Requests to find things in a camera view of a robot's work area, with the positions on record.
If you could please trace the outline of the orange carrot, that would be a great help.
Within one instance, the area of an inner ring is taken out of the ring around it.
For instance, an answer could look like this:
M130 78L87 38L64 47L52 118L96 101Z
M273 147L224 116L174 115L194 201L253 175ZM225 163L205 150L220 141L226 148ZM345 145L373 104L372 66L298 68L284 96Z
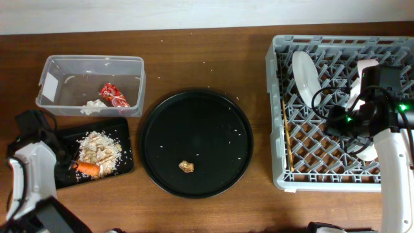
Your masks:
M98 176L100 173L100 167L98 165L88 162L73 161L71 168L90 176Z

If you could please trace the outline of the pile of rice and shells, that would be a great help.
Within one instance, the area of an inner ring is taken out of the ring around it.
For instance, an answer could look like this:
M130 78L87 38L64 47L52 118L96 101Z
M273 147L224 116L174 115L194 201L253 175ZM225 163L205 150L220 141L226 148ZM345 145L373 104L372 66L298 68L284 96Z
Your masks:
M132 150L129 146L122 145L120 137L113 138L112 134L105 131L90 131L76 142L78 149L74 161L88 162L100 167L98 176L75 170L75 178L79 183L128 173L134 167Z

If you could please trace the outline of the cream paper cup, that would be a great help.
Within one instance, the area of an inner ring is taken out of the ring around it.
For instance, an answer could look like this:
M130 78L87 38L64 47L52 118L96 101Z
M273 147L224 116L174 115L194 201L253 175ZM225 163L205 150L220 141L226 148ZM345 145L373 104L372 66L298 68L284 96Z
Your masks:
M376 149L375 149L375 147L374 147L373 144L371 144L370 146L366 147L366 149L363 150L362 152L357 153L356 156L359 159L361 159L363 161L367 161L367 162L373 161L373 160L375 160L375 159L378 158Z

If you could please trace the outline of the grey plate with food scraps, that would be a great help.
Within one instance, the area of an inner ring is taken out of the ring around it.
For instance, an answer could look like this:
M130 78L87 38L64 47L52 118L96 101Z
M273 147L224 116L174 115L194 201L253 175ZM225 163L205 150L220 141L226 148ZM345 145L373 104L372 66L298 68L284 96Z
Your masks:
M296 51L292 55L292 70L294 81L305 105L309 108L321 102L319 75L311 57L303 51Z

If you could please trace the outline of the white tissue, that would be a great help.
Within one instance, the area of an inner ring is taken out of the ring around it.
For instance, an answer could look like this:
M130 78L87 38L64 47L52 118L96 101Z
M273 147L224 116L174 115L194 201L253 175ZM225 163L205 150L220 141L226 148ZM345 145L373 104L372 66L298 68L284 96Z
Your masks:
M84 115L91 115L93 113L99 113L101 108L107 107L101 100L88 101L82 106L80 113Z

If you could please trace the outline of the wooden chopstick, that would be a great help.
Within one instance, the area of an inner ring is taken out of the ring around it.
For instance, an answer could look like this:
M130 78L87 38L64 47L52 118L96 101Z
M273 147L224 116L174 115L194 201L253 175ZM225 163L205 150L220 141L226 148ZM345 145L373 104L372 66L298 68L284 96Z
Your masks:
M290 135L289 135L289 129L288 129L288 120L287 120L285 101L282 100L281 103L282 103L282 110L283 110L285 138L286 138L287 151L288 151L288 157L289 157L289 170L291 172L294 172L294 163L293 163L293 156L292 156L292 150L291 150L291 145L290 145Z

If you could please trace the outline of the pink bowl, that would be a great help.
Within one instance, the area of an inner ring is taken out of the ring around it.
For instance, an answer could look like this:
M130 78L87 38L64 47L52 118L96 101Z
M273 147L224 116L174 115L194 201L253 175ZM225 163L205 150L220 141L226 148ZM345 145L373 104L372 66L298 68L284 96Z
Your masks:
M362 78L362 71L367 67L372 67L378 65L379 62L376 59L370 60L359 60L357 62L358 76Z

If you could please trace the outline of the red snack wrapper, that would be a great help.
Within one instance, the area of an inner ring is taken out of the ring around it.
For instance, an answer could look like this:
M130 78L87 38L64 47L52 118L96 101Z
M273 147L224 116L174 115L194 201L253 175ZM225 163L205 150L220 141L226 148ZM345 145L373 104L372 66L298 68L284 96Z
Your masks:
M110 102L113 107L130 107L126 97L111 83L106 83L102 87L100 96Z

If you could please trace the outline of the brown food scrap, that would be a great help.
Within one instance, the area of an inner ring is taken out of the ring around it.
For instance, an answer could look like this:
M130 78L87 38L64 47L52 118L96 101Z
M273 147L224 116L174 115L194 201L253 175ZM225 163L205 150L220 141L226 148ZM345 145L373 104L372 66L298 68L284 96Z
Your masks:
M187 162L187 161L182 161L179 164L179 168L184 172L184 173L192 173L195 170L195 166L193 163Z

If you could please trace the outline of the round black tray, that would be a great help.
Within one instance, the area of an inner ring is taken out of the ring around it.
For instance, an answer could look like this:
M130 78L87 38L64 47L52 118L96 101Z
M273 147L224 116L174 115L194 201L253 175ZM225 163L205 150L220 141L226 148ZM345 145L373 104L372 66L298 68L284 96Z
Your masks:
M147 116L139 136L145 171L161 189L189 199L231 188L252 160L254 138L241 108L207 90L174 94ZM184 173L179 164L193 163Z

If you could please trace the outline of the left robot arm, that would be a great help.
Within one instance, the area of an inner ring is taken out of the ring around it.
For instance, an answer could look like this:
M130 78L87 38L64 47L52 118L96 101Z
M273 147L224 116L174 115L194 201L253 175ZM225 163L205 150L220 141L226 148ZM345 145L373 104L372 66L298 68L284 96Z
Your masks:
M20 135L7 146L13 189L1 232L90 232L58 201L55 171L67 172L69 151L39 110L15 117Z

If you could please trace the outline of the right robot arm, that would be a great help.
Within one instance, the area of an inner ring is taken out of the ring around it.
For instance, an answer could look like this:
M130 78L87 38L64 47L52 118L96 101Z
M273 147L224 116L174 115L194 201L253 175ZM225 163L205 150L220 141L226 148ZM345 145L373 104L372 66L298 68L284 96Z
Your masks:
M325 134L365 138L380 164L382 232L413 231L413 99L405 96L400 69L376 65L362 70L360 93L349 108L336 105Z

